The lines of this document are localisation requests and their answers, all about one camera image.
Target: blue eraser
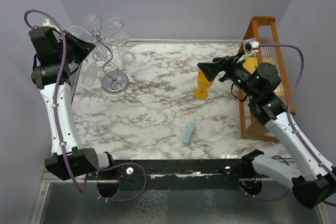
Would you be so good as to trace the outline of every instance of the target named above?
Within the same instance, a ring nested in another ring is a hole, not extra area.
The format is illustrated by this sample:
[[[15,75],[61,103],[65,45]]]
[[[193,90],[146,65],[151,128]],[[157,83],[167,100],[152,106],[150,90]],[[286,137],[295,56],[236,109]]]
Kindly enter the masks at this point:
[[[193,133],[194,131],[194,128],[195,128],[195,123],[194,122],[191,122],[187,128],[187,132],[185,133],[184,135],[184,138],[182,140],[182,143],[183,144],[189,144],[190,143],[190,137],[191,137],[191,134]]]

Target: purple hose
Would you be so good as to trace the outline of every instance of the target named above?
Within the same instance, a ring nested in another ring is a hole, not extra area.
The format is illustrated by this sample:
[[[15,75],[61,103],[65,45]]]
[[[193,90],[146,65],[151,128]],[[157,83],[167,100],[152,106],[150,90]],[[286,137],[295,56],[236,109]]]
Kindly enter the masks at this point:
[[[300,50],[300,48],[296,47],[296,46],[292,46],[292,45],[288,45],[288,44],[259,44],[259,47],[290,47],[290,48],[294,48],[297,52],[299,52],[300,54],[300,58],[301,58],[301,68],[300,68],[300,72],[298,75],[298,79],[295,82],[290,100],[289,100],[289,104],[288,104],[288,108],[287,108],[287,118],[289,121],[290,126],[292,127],[293,131],[296,132],[296,136],[299,138],[299,140],[302,142],[302,144],[305,146],[305,148],[308,150],[308,152],[313,156],[313,158],[319,163],[322,163],[322,160],[314,153],[314,151],[310,148],[310,146],[307,144],[307,142],[303,139],[303,137],[301,136],[301,134],[299,132],[297,132],[296,127],[292,121],[291,115],[290,115],[290,108],[293,104],[293,100],[294,100],[294,95],[296,93],[296,90],[298,88],[299,82],[301,80],[302,77],[302,73],[303,73],[303,67],[305,66],[305,59],[303,57],[303,53]],[[330,174],[330,176],[336,181],[336,176],[335,174],[329,169],[327,168],[326,165],[321,164],[321,167],[323,167],[324,170],[327,171],[327,173]]]
[[[37,9],[31,9],[31,10],[28,10],[25,12],[25,15],[24,15],[24,20],[25,20],[25,23],[27,24],[28,27],[30,27],[31,29],[34,29],[33,26],[28,22],[28,14],[30,13],[40,13],[40,14],[43,14],[45,15],[46,17],[48,17],[49,19],[52,20],[52,22],[54,22],[54,24],[57,26],[57,28],[59,29],[59,32],[61,34],[61,37],[62,37],[62,44],[63,44],[63,51],[62,51],[62,61],[61,61],[61,65],[59,67],[59,72],[57,74],[57,80],[56,80],[56,85],[55,85],[55,90],[54,90],[54,97],[53,97],[53,100],[52,100],[52,103],[53,104],[57,104],[57,94],[58,94],[58,88],[59,88],[59,82],[60,82],[60,79],[62,77],[62,73],[63,73],[63,68],[64,68],[64,65],[65,65],[65,60],[66,60],[66,54],[67,54],[67,44],[66,44],[66,39],[65,39],[65,35],[63,33],[63,29],[61,28],[60,24],[56,21],[56,19],[54,17],[52,17],[51,15],[43,12],[42,10],[37,10]],[[63,136],[62,136],[62,131],[61,131],[61,127],[60,127],[60,124],[59,124],[59,117],[58,117],[58,113],[57,113],[57,107],[54,107],[54,117],[55,117],[55,124],[56,124],[56,129],[57,129],[57,134],[58,134],[58,137],[59,137],[59,141],[60,143],[64,143],[64,139],[63,139]],[[64,146],[61,146],[61,149],[62,149],[62,155],[63,155],[63,159],[64,159],[64,163],[65,163],[65,166],[67,168],[67,171],[69,173],[69,176],[73,182],[73,184],[75,185],[75,187],[78,189],[78,191],[80,193],[85,193],[86,192],[86,189],[87,189],[87,179],[89,177],[89,174],[86,174],[85,175],[85,179],[84,179],[84,185],[83,185],[83,188],[80,187],[80,185],[78,184],[78,182],[76,181],[76,178],[75,176],[73,175],[72,173],[72,170],[71,170],[71,167],[70,167],[70,164],[69,164],[69,161],[68,161],[68,157],[67,157],[67,152],[65,150],[65,147]],[[124,200],[112,200],[112,199],[108,199],[109,201],[118,201],[118,202],[122,202],[122,201],[129,201],[129,200],[133,200],[135,198],[138,198],[142,193],[143,191],[145,190],[145,187],[146,187],[146,183],[147,183],[147,178],[146,178],[146,172],[145,170],[138,164],[136,163],[124,163],[124,164],[120,164],[120,165],[116,165],[114,167],[110,167],[110,168],[106,168],[106,169],[102,169],[100,170],[100,172],[106,172],[108,170],[112,170],[112,169],[115,169],[115,168],[118,168],[122,165],[136,165],[138,167],[141,168],[141,170],[143,171],[143,174],[144,174],[144,186],[142,188],[142,190],[140,191],[139,194],[137,194],[136,196],[132,197],[132,198],[129,198],[129,199],[124,199]]]
[[[280,157],[280,156],[278,156],[278,155],[275,155],[275,156],[273,156],[272,158],[274,159],[274,158],[276,158],[276,157],[279,158],[279,159],[282,159],[287,165],[289,165],[288,162],[287,162],[283,157]],[[242,187],[240,187],[240,189],[241,189],[247,196],[249,196],[249,197],[251,197],[251,198],[254,198],[254,199],[258,199],[258,200],[263,200],[263,201],[276,201],[276,200],[281,200],[281,199],[285,198],[287,195],[289,195],[289,193],[290,193],[290,190],[288,189],[283,195],[281,195],[281,196],[279,196],[279,197],[276,197],[276,198],[261,198],[261,197],[257,197],[257,196],[255,196],[255,195],[251,195],[251,194],[247,193]]]

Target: purple cable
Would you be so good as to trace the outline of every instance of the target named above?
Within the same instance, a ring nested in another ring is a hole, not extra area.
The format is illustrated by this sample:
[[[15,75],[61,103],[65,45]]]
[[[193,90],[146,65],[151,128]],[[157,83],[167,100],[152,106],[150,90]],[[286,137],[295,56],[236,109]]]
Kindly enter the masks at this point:
[[[128,199],[110,199],[110,198],[104,198],[104,197],[102,197],[102,196],[100,195],[100,192],[99,192],[98,189],[97,189],[97,193],[99,194],[100,198],[102,198],[102,199],[104,199],[104,200],[107,200],[107,201],[111,201],[111,202],[126,202],[126,201],[131,201],[131,200],[134,200],[134,199],[138,198],[138,197],[139,197],[140,195],[142,195],[142,193],[145,191],[146,184],[147,184],[146,172],[145,172],[145,170],[143,169],[143,167],[142,167],[141,165],[139,165],[139,164],[132,163],[132,162],[129,162],[129,163],[123,163],[123,164],[120,164],[120,165],[115,165],[115,166],[112,166],[112,167],[109,167],[109,168],[105,168],[105,169],[99,170],[99,172],[107,172],[107,171],[109,171],[109,170],[116,169],[116,168],[118,168],[118,167],[120,167],[120,166],[123,166],[123,165],[135,165],[135,166],[137,166],[137,167],[139,167],[139,168],[141,169],[141,171],[142,171],[142,173],[143,173],[143,176],[144,176],[144,184],[143,184],[143,187],[142,187],[141,191],[140,191],[137,195],[135,195],[135,196],[133,196],[133,197],[131,197],[131,198],[128,198]]]
[[[54,97],[53,97],[53,104],[57,104],[57,94],[58,94],[58,88],[59,88],[59,82],[60,82],[60,79],[61,79],[61,76],[62,76],[62,73],[63,73],[63,68],[64,68],[64,65],[65,65],[65,60],[66,60],[66,54],[67,54],[67,44],[66,44],[66,39],[65,39],[65,35],[63,33],[63,29],[62,27],[60,26],[60,24],[56,21],[56,19],[54,17],[52,17],[51,15],[43,12],[42,10],[37,10],[37,9],[31,9],[31,10],[28,10],[25,12],[25,15],[24,15],[24,20],[25,20],[25,23],[27,24],[28,27],[30,27],[31,29],[34,29],[34,27],[28,22],[28,14],[30,13],[40,13],[40,14],[43,14],[45,15],[46,17],[48,17],[49,19],[52,20],[52,22],[54,22],[54,24],[57,26],[57,28],[59,29],[59,32],[61,34],[61,37],[62,37],[62,44],[63,44],[63,51],[62,51],[62,61],[61,61],[61,65],[59,67],[59,72],[57,74],[57,80],[56,80],[56,85],[55,85],[55,90],[54,90]],[[59,141],[60,143],[64,143],[64,139],[63,139],[63,136],[62,136],[62,131],[61,131],[61,127],[60,127],[60,124],[59,124],[59,118],[58,118],[58,113],[57,113],[57,107],[54,107],[54,117],[55,117],[55,124],[56,124],[56,129],[57,129],[57,134],[59,136]],[[78,182],[76,181],[76,178],[75,176],[73,175],[72,173],[72,170],[71,170],[71,167],[70,167],[70,164],[69,164],[69,161],[68,161],[68,157],[67,157],[67,152],[65,150],[65,147],[64,146],[61,146],[61,149],[62,149],[62,155],[63,155],[63,159],[64,159],[64,163],[65,163],[65,166],[67,168],[67,171],[69,173],[69,176],[73,182],[73,184],[75,185],[75,187],[78,189],[78,191],[80,193],[85,193],[86,192],[86,189],[87,189],[87,179],[89,177],[89,174],[86,174],[85,175],[85,179],[84,179],[84,184],[83,184],[83,188],[80,187],[80,185],[78,184]],[[129,201],[129,200],[132,200],[132,199],[135,199],[137,197],[139,197],[143,191],[145,190],[145,187],[146,187],[146,183],[147,183],[147,179],[146,179],[146,172],[145,170],[138,164],[136,163],[124,163],[124,164],[120,164],[120,165],[116,165],[114,167],[110,167],[110,168],[106,168],[106,169],[102,169],[100,170],[100,172],[106,172],[108,170],[112,170],[112,169],[115,169],[115,168],[118,168],[122,165],[127,165],[127,164],[132,164],[132,165],[136,165],[138,167],[140,167],[144,173],[144,179],[145,179],[145,183],[144,183],[144,186],[142,188],[142,190],[140,191],[140,193],[130,199],[125,199],[125,200],[112,200],[112,199],[108,199],[109,201]]]
[[[280,157],[280,156],[278,156],[278,155],[275,155],[275,156],[273,156],[272,158],[274,159],[274,158],[276,158],[276,157],[279,158],[279,159],[282,159],[287,165],[289,165],[288,162],[287,162],[283,157]],[[261,197],[257,197],[257,196],[255,196],[255,195],[251,195],[251,194],[247,193],[242,187],[240,187],[240,189],[245,193],[245,195],[247,195],[247,196],[249,196],[249,197],[251,197],[251,198],[253,198],[253,199],[258,199],[258,200],[262,200],[262,201],[276,201],[276,200],[281,200],[281,199],[285,198],[285,197],[290,193],[290,190],[288,189],[283,195],[281,195],[281,196],[279,196],[279,197],[276,197],[276,198],[261,198]]]
[[[288,44],[259,44],[259,47],[290,47],[290,48],[294,48],[297,52],[299,52],[300,54],[300,58],[301,58],[301,68],[300,68],[300,72],[298,75],[298,78],[295,82],[291,97],[289,99],[289,104],[288,104],[288,108],[287,108],[287,118],[289,121],[290,126],[292,127],[293,131],[295,132],[296,136],[299,138],[299,140],[301,141],[301,143],[305,146],[305,148],[308,150],[308,152],[313,156],[313,158],[319,163],[322,163],[322,160],[314,153],[314,151],[310,148],[310,146],[307,144],[307,142],[303,139],[303,137],[301,136],[301,134],[299,132],[297,132],[297,129],[292,121],[291,115],[290,115],[290,108],[293,104],[293,100],[294,100],[294,95],[296,93],[296,90],[298,88],[299,82],[301,80],[302,77],[302,73],[303,73],[303,67],[305,66],[305,59],[303,57],[303,53],[300,50],[300,48],[296,47],[296,46],[292,46],[292,45],[288,45]],[[335,174],[329,169],[327,168],[327,166],[325,164],[321,164],[321,167],[323,167],[324,170],[327,171],[327,173],[330,174],[330,176],[336,181],[336,176]],[[324,203],[330,205],[330,206],[336,206],[336,204],[334,203],[330,203],[327,201],[323,201]]]

